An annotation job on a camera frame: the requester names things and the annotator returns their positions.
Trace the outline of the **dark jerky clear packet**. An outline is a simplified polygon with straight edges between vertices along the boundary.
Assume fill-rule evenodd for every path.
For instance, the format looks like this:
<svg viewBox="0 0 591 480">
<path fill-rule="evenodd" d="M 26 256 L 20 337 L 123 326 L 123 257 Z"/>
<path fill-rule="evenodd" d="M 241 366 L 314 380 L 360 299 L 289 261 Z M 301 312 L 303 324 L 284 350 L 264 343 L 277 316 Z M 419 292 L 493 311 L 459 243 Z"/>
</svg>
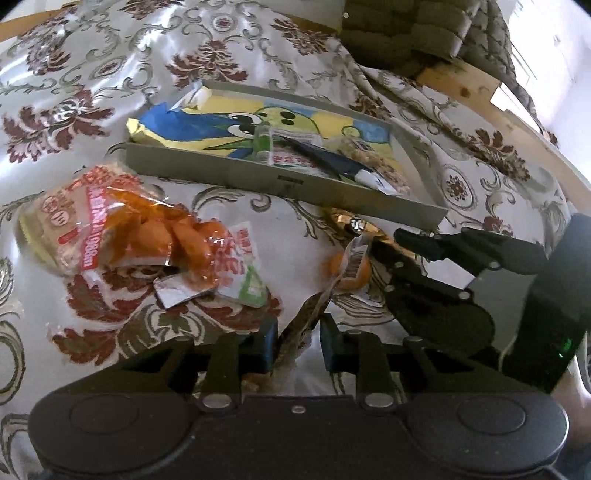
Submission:
<svg viewBox="0 0 591 480">
<path fill-rule="evenodd" d="M 342 256 L 342 267 L 339 274 L 331 277 L 324 290 L 305 300 L 294 319 L 280 333 L 279 347 L 277 347 L 276 360 L 274 360 L 273 364 L 274 378 L 280 378 L 280 374 L 287 374 L 293 368 L 301 346 L 307 342 L 308 336 L 315 329 L 315 324 L 320 320 L 320 316 L 325 313 L 325 309 L 332 300 L 332 295 L 345 292 L 337 289 L 337 283 L 342 274 L 345 273 L 346 266 L 349 263 L 349 256 L 362 254 L 367 255 L 370 260 L 371 244 L 372 237 L 368 234 L 360 235 L 349 242 Z"/>
</svg>

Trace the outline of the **small orange fruit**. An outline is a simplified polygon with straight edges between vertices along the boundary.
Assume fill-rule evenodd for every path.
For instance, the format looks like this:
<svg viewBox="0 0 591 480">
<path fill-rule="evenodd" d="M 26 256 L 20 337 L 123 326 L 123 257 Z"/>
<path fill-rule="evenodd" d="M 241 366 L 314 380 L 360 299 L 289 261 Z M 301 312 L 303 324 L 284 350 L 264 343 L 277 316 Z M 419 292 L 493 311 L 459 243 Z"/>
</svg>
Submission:
<svg viewBox="0 0 591 480">
<path fill-rule="evenodd" d="M 343 255 L 342 252 L 337 253 L 329 259 L 327 269 L 331 277 L 335 277 L 341 271 Z M 370 260 L 367 255 L 349 256 L 349 263 L 337 283 L 337 289 L 345 292 L 362 290 L 369 283 L 370 274 L 372 274 L 372 268 L 370 268 Z"/>
</svg>

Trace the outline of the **gold brown candy wrapper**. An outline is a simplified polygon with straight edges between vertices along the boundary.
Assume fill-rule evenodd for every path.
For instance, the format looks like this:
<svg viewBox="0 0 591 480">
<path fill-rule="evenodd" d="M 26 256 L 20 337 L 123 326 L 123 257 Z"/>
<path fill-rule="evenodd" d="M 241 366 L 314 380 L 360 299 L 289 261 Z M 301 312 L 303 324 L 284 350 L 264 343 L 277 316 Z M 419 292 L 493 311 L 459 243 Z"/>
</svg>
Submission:
<svg viewBox="0 0 591 480">
<path fill-rule="evenodd" d="M 360 236 L 368 234 L 374 240 L 385 243 L 393 247 L 401 255 L 405 255 L 413 260 L 417 259 L 417 255 L 410 250 L 400 246 L 392 236 L 389 236 L 380 227 L 373 224 L 366 219 L 363 219 L 358 214 L 353 214 L 347 210 L 342 210 L 335 207 L 325 209 L 325 214 L 328 217 L 329 224 L 335 229 L 342 231 L 349 236 Z"/>
</svg>

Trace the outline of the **dark blue stick packet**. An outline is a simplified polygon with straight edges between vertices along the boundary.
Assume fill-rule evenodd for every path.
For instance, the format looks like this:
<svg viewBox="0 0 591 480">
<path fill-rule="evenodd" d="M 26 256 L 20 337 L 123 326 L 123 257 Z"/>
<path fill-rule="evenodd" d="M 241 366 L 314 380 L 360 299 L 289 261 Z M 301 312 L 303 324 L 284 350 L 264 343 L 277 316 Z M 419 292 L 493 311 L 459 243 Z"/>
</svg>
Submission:
<svg viewBox="0 0 591 480">
<path fill-rule="evenodd" d="M 294 151 L 307 156 L 319 166 L 325 168 L 325 170 L 330 170 L 332 173 L 335 173 L 335 175 L 339 175 L 339 177 L 352 180 L 353 182 L 380 191 L 386 195 L 396 195 L 398 193 L 393 186 L 373 169 L 370 169 L 356 160 L 349 159 L 345 155 L 284 136 L 277 137 L 274 142 L 276 142 L 277 145 L 294 149 Z"/>
</svg>

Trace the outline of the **nut bar clear packet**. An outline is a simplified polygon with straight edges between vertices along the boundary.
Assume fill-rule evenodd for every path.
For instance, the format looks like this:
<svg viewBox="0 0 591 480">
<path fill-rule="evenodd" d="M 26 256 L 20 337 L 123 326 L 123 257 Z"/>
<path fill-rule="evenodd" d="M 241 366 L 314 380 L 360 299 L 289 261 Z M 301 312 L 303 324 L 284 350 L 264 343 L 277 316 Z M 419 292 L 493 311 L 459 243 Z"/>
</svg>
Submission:
<svg viewBox="0 0 591 480">
<path fill-rule="evenodd" d="M 399 195 L 410 196 L 411 188 L 398 163 L 388 155 L 384 156 L 372 145 L 359 138 L 341 136 L 338 151 L 377 173 Z"/>
</svg>

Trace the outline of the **white green snack pouch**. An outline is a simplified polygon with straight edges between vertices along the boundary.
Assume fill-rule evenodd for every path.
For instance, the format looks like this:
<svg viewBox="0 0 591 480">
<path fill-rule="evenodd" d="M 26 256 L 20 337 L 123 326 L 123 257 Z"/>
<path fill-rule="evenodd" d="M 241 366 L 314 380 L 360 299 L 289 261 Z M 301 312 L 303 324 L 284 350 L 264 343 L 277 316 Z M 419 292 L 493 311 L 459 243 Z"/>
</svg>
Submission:
<svg viewBox="0 0 591 480">
<path fill-rule="evenodd" d="M 297 150 L 290 140 L 290 136 L 273 133 L 273 157 L 271 157 L 271 163 L 267 165 L 311 176 L 338 179 L 334 171 L 322 166 L 308 154 Z"/>
</svg>

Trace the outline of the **orange snack clear bag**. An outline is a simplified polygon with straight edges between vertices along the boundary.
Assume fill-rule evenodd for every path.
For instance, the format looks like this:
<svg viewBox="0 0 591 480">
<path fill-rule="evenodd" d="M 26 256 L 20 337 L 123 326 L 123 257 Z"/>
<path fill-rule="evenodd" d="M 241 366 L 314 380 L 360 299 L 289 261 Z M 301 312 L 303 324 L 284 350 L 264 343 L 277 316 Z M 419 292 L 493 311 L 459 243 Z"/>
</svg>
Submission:
<svg viewBox="0 0 591 480">
<path fill-rule="evenodd" d="M 173 267 L 191 279 L 214 280 L 211 293 L 243 306 L 266 305 L 267 289 L 238 236 L 215 220 L 200 221 L 142 188 L 112 189 L 98 267 Z"/>
</svg>

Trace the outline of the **green white stick packet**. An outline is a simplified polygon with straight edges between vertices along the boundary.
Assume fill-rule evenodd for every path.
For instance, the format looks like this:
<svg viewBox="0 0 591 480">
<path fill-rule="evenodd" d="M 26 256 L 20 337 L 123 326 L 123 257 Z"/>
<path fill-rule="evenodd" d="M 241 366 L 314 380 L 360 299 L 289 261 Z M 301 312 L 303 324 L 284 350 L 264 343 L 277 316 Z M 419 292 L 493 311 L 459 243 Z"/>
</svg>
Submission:
<svg viewBox="0 0 591 480">
<path fill-rule="evenodd" d="M 253 159 L 259 163 L 271 163 L 273 157 L 273 128 L 270 125 L 259 125 L 254 129 L 252 139 Z"/>
</svg>

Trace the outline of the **rice cracker square packet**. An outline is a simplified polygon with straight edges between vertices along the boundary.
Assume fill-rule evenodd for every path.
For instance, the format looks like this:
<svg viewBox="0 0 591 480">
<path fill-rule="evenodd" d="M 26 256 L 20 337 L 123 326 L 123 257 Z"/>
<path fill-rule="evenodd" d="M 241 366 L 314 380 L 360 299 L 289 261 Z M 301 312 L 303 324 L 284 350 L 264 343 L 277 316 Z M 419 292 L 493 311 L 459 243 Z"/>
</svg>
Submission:
<svg viewBox="0 0 591 480">
<path fill-rule="evenodd" d="M 118 162 L 86 169 L 41 194 L 19 216 L 22 233 L 39 258 L 61 275 L 97 267 L 112 189 L 133 190 L 140 180 Z"/>
</svg>

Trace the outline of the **small white paper packet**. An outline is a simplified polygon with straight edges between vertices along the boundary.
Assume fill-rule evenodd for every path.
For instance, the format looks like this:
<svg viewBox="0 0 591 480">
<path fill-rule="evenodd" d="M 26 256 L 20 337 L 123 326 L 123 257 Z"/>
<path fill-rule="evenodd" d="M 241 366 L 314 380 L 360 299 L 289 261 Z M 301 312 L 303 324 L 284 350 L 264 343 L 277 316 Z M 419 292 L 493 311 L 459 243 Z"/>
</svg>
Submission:
<svg viewBox="0 0 591 480">
<path fill-rule="evenodd" d="M 206 278 L 191 279 L 185 273 L 177 273 L 155 279 L 153 287 L 156 297 L 165 309 L 175 307 L 215 290 L 214 280 Z"/>
</svg>

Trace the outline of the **grey tray with painted liner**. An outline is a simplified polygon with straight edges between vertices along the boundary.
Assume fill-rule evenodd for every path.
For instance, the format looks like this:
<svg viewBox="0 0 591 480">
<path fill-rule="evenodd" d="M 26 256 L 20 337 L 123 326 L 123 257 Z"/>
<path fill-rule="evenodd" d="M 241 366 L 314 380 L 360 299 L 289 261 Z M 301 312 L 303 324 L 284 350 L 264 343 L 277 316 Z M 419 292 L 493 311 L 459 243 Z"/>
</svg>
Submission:
<svg viewBox="0 0 591 480">
<path fill-rule="evenodd" d="M 448 210 L 391 123 L 252 86 L 200 81 L 127 119 L 142 175 L 339 207 L 434 231 Z"/>
</svg>

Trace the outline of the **olive quilted down jacket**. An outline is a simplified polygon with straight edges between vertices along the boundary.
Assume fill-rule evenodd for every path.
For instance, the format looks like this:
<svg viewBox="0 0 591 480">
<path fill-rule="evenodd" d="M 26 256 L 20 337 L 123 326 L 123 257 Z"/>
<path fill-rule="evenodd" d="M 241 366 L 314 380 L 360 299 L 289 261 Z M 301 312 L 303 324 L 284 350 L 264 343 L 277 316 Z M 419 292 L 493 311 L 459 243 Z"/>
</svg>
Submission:
<svg viewBox="0 0 591 480">
<path fill-rule="evenodd" d="M 504 83 L 542 125 L 517 80 L 509 27 L 495 1 L 348 1 L 339 38 L 363 65 L 408 78 L 460 59 Z"/>
</svg>

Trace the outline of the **floral satin bedspread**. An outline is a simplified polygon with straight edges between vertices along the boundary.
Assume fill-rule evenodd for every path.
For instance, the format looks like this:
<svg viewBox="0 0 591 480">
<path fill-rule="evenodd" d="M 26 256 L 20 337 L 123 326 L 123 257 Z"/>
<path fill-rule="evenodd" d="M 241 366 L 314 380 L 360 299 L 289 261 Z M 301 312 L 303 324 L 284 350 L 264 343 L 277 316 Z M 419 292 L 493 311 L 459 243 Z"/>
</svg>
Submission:
<svg viewBox="0 0 591 480">
<path fill-rule="evenodd" d="M 164 310 L 157 270 L 71 279 L 23 241 L 21 210 L 99 164 L 126 122 L 174 102 L 195 81 L 252 85 L 329 102 L 396 129 L 427 190 L 447 208 L 443 233 L 472 227 L 556 246 L 573 214 L 535 151 L 429 87 L 368 68 L 338 38 L 249 1 L 85 3 L 19 37 L 1 57 L 1 475 L 31 479 L 33 405 L 159 342 L 287 324 L 324 285 L 325 259 L 346 241 L 324 212 L 294 200 L 153 180 L 204 218 L 247 222 L 270 288 L 262 309 L 214 296 Z"/>
</svg>

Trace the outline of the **wooden bed frame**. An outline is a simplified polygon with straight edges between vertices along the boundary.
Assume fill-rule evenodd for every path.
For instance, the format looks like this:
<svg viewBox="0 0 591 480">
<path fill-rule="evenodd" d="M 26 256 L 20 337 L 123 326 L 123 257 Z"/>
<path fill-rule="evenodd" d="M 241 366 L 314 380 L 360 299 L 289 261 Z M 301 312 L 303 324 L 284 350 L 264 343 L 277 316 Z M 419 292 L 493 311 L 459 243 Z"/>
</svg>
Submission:
<svg viewBox="0 0 591 480">
<path fill-rule="evenodd" d="M 126 119 L 199 79 L 291 93 L 403 129 L 452 212 L 530 228 L 590 210 L 590 185 L 513 113 L 356 63 L 308 23 L 248 1 L 2 7 L 1 196 L 121 140 Z"/>
</svg>

